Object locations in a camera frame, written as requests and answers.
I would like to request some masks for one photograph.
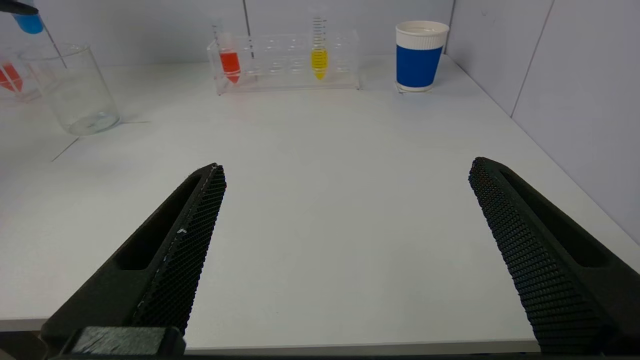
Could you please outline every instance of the red liquid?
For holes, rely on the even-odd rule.
[[[18,72],[15,70],[15,67],[13,67],[11,63],[4,63],[2,64],[2,68],[4,71],[0,71],[0,86],[12,92],[21,92],[22,79],[20,78],[20,75],[18,75]],[[4,73],[9,75],[9,79],[11,79],[13,84],[9,82],[9,79],[6,78]]]
[[[238,60],[238,53],[220,53],[220,60],[222,61],[222,70],[225,72],[227,79],[232,83],[237,83],[240,78],[240,61]]]

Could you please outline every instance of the clear acrylic rack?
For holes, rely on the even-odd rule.
[[[360,88],[358,35],[355,31],[327,34],[329,64],[322,80],[318,80],[311,69],[309,34],[232,36],[232,42],[240,62],[237,83],[231,82],[224,73],[218,39],[207,48],[218,95],[227,92]]]

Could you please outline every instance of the white wall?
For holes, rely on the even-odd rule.
[[[395,54],[396,24],[448,24],[453,0],[247,0],[252,34],[310,32],[310,5],[326,6],[328,31],[356,29],[362,54]]]
[[[449,23],[453,0],[313,0],[334,29],[356,29],[362,54],[395,53],[396,23]],[[312,0],[247,0],[253,34],[309,32]],[[100,65],[207,61],[211,19],[245,35],[242,0],[36,0],[58,42],[89,43]],[[0,44],[24,34],[0,13]]]
[[[36,0],[36,6],[56,41],[91,44],[100,65],[207,61],[211,18],[220,14],[232,31],[246,34],[242,0]],[[9,14],[0,15],[0,31],[20,31]]]
[[[552,0],[457,0],[447,54],[511,115]]]
[[[638,19],[637,0],[457,0],[448,52],[640,243]]]
[[[640,240],[640,2],[556,0],[513,119]]]

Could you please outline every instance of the yellow liquid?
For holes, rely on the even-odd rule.
[[[326,49],[311,50],[311,69],[318,80],[322,80],[326,75],[326,68],[329,66],[329,56]]]

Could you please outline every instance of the paper cup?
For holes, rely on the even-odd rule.
[[[435,21],[406,21],[396,26],[396,81],[400,89],[423,92],[433,87],[449,27]]]

